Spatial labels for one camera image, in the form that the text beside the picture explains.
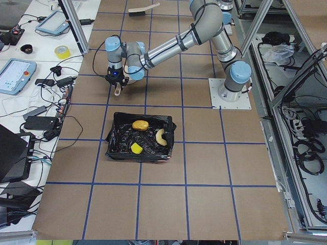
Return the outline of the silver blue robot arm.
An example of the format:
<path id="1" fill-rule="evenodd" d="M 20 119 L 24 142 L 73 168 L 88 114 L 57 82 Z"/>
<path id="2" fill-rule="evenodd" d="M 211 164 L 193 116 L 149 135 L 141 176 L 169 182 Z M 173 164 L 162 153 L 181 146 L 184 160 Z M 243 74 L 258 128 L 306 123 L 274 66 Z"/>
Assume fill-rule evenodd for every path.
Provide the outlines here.
<path id="1" fill-rule="evenodd" d="M 219 7 L 223 13 L 223 24 L 230 24 L 232 21 L 231 11 L 233 9 L 233 0 L 220 0 Z"/>
<path id="2" fill-rule="evenodd" d="M 189 9 L 194 19 L 189 28 L 152 50 L 145 50 L 140 41 L 122 42 L 118 35 L 108 37 L 104 42 L 108 60 L 106 81 L 114 87 L 124 87 L 130 79 L 143 79 L 147 70 L 160 63 L 211 41 L 226 75 L 219 94 L 223 99 L 240 94 L 250 79 L 251 67 L 241 60 L 240 51 L 232 44 L 220 5 L 217 1 L 190 1 Z"/>

